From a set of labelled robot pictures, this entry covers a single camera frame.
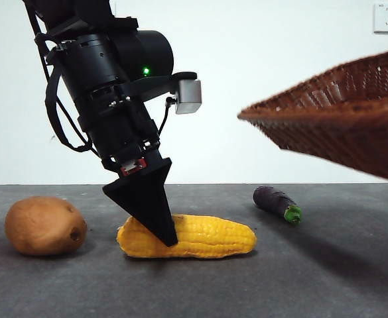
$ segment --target plastic corn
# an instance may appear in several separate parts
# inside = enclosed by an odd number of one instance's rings
[[[248,253],[257,242],[244,224],[209,216],[175,214],[172,218],[176,245],[167,247],[133,217],[119,228],[117,242],[127,255],[140,258],[223,258]]]

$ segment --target green eggplant stem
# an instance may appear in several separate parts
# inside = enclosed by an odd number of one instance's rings
[[[302,213],[300,207],[297,205],[290,205],[288,209],[285,210],[284,218],[289,223],[299,224],[301,221]]]

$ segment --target purple eggplant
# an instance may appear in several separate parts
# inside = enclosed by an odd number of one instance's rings
[[[282,216],[289,223],[298,224],[301,221],[301,208],[287,194],[274,187],[258,187],[253,200],[258,208]]]

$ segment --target green led light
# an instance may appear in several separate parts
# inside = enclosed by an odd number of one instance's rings
[[[143,68],[142,72],[143,72],[144,76],[148,76],[150,74],[151,70],[149,68]]]

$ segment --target brown woven basket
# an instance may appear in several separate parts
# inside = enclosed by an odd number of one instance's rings
[[[332,68],[238,118],[281,149],[388,179],[388,52]]]

